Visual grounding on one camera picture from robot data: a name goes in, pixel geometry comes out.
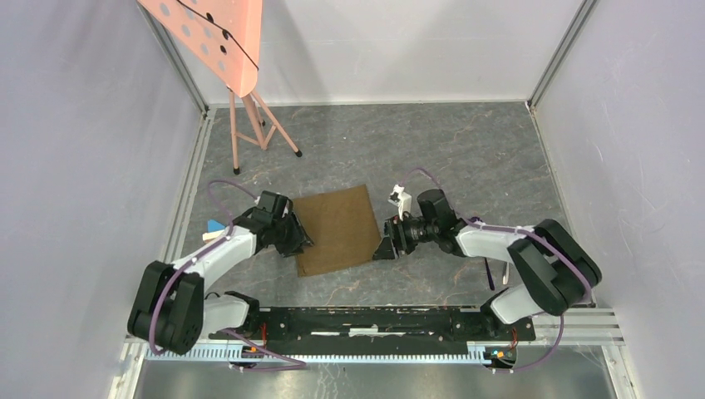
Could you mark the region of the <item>brown cloth napkin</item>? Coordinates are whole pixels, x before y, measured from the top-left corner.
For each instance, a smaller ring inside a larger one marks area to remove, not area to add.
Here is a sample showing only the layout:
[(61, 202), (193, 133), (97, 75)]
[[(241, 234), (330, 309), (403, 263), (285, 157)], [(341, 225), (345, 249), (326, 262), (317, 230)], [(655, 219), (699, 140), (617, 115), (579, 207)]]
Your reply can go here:
[(372, 262), (381, 235), (366, 185), (297, 198), (293, 207), (313, 241), (296, 256), (299, 277)]

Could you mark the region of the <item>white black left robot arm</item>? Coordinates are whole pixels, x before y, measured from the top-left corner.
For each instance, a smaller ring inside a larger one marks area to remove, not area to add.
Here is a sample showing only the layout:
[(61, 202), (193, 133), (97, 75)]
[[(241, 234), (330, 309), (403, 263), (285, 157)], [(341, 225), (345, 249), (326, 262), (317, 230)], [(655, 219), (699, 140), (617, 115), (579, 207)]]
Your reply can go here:
[(214, 239), (191, 254), (145, 267), (127, 332), (145, 340), (154, 354), (186, 354), (203, 336), (231, 328), (241, 338), (254, 337), (261, 317), (255, 301), (226, 293), (207, 298), (207, 290), (234, 266), (273, 247), (284, 258), (312, 246), (293, 201), (264, 191), (254, 206), (234, 217)]

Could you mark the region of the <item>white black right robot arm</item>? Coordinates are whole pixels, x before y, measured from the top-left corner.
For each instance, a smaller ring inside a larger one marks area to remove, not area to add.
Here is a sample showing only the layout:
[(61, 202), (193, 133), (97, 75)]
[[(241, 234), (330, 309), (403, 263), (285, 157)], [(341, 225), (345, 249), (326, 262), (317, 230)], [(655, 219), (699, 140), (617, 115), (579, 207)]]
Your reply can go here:
[(519, 227), (463, 219), (440, 189), (417, 196), (418, 216), (411, 214), (411, 197), (403, 187), (395, 186), (389, 200), (397, 206), (397, 214), (385, 220), (373, 259), (398, 259), (418, 244), (433, 242), (446, 254), (494, 259), (515, 267), (521, 283), (490, 299), (486, 303), (490, 311), (481, 314), (481, 331), (491, 339), (503, 338), (522, 318), (562, 315), (589, 299), (602, 280), (599, 266), (554, 219)]

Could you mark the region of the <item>blue white wooden block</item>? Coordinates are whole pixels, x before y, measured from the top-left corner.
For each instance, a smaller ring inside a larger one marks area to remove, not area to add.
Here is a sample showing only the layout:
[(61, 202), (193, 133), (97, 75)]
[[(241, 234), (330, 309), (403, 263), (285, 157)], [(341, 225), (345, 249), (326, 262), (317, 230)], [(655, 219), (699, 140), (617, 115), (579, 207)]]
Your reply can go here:
[(202, 234), (204, 243), (208, 243), (219, 237), (226, 230), (226, 225), (215, 219), (209, 219), (206, 223), (206, 231)]

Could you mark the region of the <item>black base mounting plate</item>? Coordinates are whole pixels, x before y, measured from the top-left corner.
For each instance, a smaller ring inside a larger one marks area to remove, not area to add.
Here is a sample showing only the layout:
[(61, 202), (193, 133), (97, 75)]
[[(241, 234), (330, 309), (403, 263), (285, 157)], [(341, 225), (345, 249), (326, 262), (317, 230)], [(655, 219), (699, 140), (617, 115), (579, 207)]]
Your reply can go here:
[(240, 335), (293, 355), (456, 355), (469, 342), (533, 342), (529, 318), (506, 325), (461, 306), (271, 307), (249, 313)]

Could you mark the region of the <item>purple spoon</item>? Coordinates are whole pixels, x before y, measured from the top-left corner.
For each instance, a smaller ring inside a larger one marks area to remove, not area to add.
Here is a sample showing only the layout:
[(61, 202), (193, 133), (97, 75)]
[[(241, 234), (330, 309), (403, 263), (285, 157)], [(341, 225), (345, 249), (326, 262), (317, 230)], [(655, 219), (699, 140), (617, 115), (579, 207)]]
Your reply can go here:
[(483, 258), (483, 262), (486, 270), (486, 278), (488, 283), (488, 288), (490, 291), (495, 291), (495, 283), (491, 272), (491, 267), (489, 265), (488, 258)]

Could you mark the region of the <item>silver fork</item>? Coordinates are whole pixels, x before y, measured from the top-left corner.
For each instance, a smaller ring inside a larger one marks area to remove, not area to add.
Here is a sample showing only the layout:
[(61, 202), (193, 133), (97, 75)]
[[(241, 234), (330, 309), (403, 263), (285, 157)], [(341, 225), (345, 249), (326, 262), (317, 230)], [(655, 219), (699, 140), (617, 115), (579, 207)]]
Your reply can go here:
[(503, 272), (502, 272), (502, 284), (503, 285), (508, 285), (510, 280), (510, 264), (505, 263), (503, 267)]

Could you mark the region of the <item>pink music stand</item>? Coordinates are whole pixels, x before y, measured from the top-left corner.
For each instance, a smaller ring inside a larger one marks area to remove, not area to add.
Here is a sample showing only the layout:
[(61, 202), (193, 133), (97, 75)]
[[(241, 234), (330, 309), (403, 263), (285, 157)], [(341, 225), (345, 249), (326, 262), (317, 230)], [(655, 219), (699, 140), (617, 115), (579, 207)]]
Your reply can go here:
[(240, 173), (239, 140), (267, 150), (279, 133), (297, 157), (302, 151), (256, 90), (263, 3), (257, 0), (144, 0), (139, 4), (225, 85), (233, 172)]

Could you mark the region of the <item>aluminium frame rail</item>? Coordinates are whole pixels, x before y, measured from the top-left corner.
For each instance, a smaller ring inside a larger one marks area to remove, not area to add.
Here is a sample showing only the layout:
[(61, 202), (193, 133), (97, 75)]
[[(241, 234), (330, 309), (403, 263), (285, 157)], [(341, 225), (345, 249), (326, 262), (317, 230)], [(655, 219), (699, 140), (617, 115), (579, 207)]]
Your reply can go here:
[(198, 129), (192, 140), (191, 149), (185, 161), (184, 173), (181, 177), (175, 200), (173, 219), (168, 229), (164, 248), (160, 255), (161, 260), (172, 261), (179, 258), (183, 250), (195, 195), (198, 190), (200, 173), (203, 168), (205, 154), (209, 144), (214, 114), (210, 111), (209, 103), (202, 95), (195, 79), (190, 73), (190, 69), (181, 56), (175, 39), (171, 37), (167, 29), (144, 7), (140, 7), (140, 10), (167, 60), (183, 83), (191, 101), (199, 113)]

